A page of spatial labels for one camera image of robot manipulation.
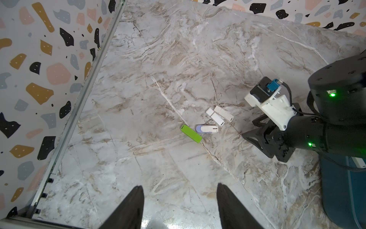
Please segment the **blue white usb flash drive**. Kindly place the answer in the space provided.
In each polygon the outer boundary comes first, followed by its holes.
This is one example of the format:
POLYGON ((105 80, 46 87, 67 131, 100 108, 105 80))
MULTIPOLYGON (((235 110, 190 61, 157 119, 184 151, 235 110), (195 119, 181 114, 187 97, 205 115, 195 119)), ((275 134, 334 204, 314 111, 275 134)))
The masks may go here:
POLYGON ((215 125, 197 125, 195 128, 197 133, 218 133, 218 129, 215 125))

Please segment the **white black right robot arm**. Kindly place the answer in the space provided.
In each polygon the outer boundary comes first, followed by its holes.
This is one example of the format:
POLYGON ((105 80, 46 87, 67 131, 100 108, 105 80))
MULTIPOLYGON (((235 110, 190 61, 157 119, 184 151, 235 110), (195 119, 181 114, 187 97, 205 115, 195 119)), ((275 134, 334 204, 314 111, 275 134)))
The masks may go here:
POLYGON ((366 54, 338 60, 313 73, 308 84, 309 112, 281 94, 288 85, 264 77, 246 101, 263 114, 255 129, 242 137, 267 157, 287 162, 296 149, 330 154, 366 156, 366 54))

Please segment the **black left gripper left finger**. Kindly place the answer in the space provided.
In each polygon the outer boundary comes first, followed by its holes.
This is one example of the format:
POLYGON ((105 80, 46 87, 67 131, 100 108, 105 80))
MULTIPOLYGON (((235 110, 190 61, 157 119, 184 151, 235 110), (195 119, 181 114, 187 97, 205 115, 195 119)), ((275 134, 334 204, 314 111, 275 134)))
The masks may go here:
POLYGON ((144 190, 135 186, 100 229, 140 229, 144 211, 144 190))

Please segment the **green usb flash drive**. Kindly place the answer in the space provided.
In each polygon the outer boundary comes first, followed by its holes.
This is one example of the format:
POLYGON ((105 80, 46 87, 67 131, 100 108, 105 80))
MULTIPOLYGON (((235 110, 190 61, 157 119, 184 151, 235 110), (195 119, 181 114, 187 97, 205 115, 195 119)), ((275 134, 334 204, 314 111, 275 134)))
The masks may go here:
POLYGON ((180 130, 194 142, 201 143, 202 137, 187 125, 182 125, 180 130))

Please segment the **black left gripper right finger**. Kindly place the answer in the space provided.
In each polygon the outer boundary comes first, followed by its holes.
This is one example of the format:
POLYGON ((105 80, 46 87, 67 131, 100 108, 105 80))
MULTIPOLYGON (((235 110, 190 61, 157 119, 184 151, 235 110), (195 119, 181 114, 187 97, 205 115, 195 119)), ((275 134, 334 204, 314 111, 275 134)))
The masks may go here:
POLYGON ((263 229, 227 185, 219 183, 216 196, 223 229, 263 229))

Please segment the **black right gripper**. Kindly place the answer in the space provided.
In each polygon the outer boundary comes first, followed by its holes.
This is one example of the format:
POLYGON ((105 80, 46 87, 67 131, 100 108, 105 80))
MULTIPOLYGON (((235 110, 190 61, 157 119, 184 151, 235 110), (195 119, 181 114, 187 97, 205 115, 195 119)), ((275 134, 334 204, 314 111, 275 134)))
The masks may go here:
POLYGON ((257 147, 268 158, 276 157, 287 162, 296 149, 322 151, 325 147, 326 122, 317 115, 296 114, 281 131, 272 120, 263 123, 267 115, 253 121, 256 129, 245 132, 242 137, 257 147))

